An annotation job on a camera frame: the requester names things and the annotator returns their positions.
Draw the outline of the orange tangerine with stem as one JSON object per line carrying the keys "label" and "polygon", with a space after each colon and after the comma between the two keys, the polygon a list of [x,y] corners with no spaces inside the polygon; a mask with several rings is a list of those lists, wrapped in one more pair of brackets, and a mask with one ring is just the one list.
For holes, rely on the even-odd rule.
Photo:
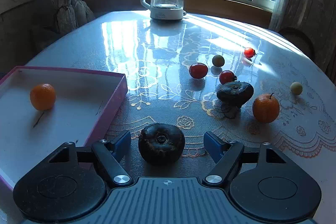
{"label": "orange tangerine with stem", "polygon": [[254,118],[260,123],[271,123],[277,119],[280,105],[274,93],[264,93],[256,97],[252,105]]}

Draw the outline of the green-brown longan fruit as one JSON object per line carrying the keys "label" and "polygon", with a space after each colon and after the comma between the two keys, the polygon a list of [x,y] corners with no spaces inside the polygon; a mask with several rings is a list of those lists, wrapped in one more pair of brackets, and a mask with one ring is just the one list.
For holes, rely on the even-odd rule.
{"label": "green-brown longan fruit", "polygon": [[225,64],[225,59],[221,55],[215,55],[212,59],[212,64],[215,67],[222,67]]}

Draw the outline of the pale yellow longan fruit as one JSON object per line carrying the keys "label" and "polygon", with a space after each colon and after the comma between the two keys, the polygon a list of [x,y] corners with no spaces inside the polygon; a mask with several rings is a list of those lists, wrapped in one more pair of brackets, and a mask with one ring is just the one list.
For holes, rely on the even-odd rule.
{"label": "pale yellow longan fruit", "polygon": [[290,90],[294,95],[299,96],[303,91],[303,86],[300,82],[293,82],[290,85]]}

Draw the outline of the red cherry tomato with calyx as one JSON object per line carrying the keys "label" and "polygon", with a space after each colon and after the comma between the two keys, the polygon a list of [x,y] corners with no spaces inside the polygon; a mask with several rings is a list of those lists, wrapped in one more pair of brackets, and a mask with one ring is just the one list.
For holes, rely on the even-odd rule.
{"label": "red cherry tomato with calyx", "polygon": [[219,75],[219,81],[222,85],[236,80],[237,77],[232,71],[222,71]]}

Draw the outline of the dark wrinkled persimmon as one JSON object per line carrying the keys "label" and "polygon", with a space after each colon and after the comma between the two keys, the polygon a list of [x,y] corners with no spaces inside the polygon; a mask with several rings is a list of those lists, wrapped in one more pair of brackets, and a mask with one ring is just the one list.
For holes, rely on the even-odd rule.
{"label": "dark wrinkled persimmon", "polygon": [[222,102],[221,111],[228,119],[235,119],[241,107],[254,94],[254,88],[247,82],[232,81],[225,83],[217,91],[217,98]]}

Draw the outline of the pink rimmed white tray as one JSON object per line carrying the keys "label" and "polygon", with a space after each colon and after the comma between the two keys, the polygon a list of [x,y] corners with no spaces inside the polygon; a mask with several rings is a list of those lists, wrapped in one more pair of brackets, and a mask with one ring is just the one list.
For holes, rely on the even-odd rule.
{"label": "pink rimmed white tray", "polygon": [[[41,112],[30,91],[50,84],[51,110]],[[1,79],[1,184],[13,189],[29,170],[62,143],[101,139],[127,93],[121,73],[53,67],[15,67]]]}

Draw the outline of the right grey curtain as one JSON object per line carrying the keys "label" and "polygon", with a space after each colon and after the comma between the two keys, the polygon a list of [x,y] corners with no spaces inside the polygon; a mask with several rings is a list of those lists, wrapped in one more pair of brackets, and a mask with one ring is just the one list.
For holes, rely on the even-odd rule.
{"label": "right grey curtain", "polygon": [[314,62],[335,81],[335,0],[276,0],[269,29],[303,32],[314,49]]}

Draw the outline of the red cherry tomato oval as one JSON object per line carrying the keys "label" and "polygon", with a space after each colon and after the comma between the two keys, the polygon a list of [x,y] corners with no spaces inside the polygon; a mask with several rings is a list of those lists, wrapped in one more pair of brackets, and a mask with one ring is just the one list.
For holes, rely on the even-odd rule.
{"label": "red cherry tomato oval", "polygon": [[207,75],[208,71],[209,69],[204,63],[193,63],[189,67],[189,74],[194,79],[204,78]]}

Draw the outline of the dark chair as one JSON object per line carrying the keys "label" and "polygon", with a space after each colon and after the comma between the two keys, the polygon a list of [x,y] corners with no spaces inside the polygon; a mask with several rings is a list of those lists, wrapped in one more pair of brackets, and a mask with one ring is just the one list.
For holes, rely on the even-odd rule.
{"label": "dark chair", "polygon": [[282,28],[278,33],[301,50],[311,61],[315,62],[314,45],[302,31],[286,27]]}

